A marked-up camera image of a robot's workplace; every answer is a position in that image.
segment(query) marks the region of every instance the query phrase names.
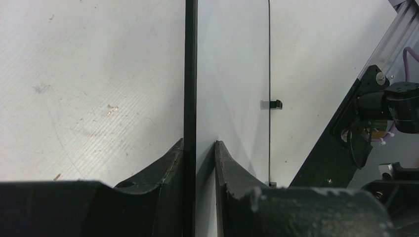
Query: white surface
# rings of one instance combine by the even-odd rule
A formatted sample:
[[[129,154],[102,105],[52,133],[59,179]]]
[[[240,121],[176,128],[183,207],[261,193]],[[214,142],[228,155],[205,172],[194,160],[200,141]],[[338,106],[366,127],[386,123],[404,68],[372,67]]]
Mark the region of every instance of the white surface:
[[[215,140],[268,181],[269,27],[267,0],[199,0],[197,171]],[[197,198],[196,236],[217,236],[214,175]]]
[[[1,0],[0,180],[112,186],[161,157],[183,134],[184,19],[184,0]]]
[[[390,26],[386,0],[271,1],[271,181],[288,186]]]

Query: metal frame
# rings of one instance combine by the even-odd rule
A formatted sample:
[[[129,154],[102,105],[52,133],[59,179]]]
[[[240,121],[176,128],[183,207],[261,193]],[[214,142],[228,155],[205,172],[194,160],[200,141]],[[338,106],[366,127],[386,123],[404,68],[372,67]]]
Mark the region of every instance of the metal frame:
[[[195,236],[196,189],[196,91],[198,1],[186,0],[185,7],[185,91],[183,137],[183,236]]]

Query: screw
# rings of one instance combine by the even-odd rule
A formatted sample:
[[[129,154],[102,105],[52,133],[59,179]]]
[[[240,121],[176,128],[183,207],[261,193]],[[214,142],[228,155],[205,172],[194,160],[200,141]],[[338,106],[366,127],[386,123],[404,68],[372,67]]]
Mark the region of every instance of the screw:
[[[348,130],[344,129],[340,135],[340,138],[342,139],[342,141],[347,142],[347,138],[348,138]]]
[[[379,192],[379,191],[376,192],[376,198],[377,199],[381,199],[382,195],[383,195],[382,192]]]
[[[376,81],[377,81],[377,84],[384,85],[384,83],[385,83],[385,75],[384,75],[384,73],[382,73],[382,72],[377,73]]]

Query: dust speck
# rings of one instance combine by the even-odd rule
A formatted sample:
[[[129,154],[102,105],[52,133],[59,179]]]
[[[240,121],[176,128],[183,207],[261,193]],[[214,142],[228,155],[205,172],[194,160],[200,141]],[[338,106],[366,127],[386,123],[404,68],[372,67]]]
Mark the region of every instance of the dust speck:
[[[57,176],[53,180],[57,181],[60,176],[61,176],[61,174],[57,174]]]
[[[42,94],[42,93],[45,93],[49,89],[50,86],[51,85],[45,85],[44,83],[41,83],[41,85],[39,86],[34,86],[34,90],[36,93]]]
[[[111,113],[113,113],[113,112],[117,112],[117,111],[119,111],[119,107],[118,107],[118,106],[111,106],[111,105],[108,105],[108,109],[109,109],[108,115],[110,115],[110,114],[111,114]]]

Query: purple cable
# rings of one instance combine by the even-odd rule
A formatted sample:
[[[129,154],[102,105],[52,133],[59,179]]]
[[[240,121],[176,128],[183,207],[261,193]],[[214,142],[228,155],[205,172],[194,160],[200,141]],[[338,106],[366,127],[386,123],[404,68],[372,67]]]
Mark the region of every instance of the purple cable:
[[[419,55],[418,54],[416,54],[414,51],[413,51],[413,49],[412,48],[410,48],[410,47],[405,47],[404,49],[403,49],[403,64],[404,64],[404,66],[405,66],[405,74],[406,74],[406,77],[405,77],[405,82],[410,82],[410,71],[409,71],[409,64],[408,64],[408,62],[407,62],[407,53],[409,52],[409,54],[417,61],[417,62],[419,62]],[[392,124],[391,124],[391,127],[390,127],[390,129],[388,130],[388,132],[387,132],[387,134],[385,134],[383,137],[382,137],[382,139],[383,140],[385,140],[385,139],[387,139],[389,136],[390,136],[390,132],[393,132],[393,130],[394,130],[394,128],[396,127],[396,124],[393,122]],[[373,139],[371,139],[371,141],[372,142],[380,142],[381,141],[381,139],[377,139],[377,138],[373,138]]]

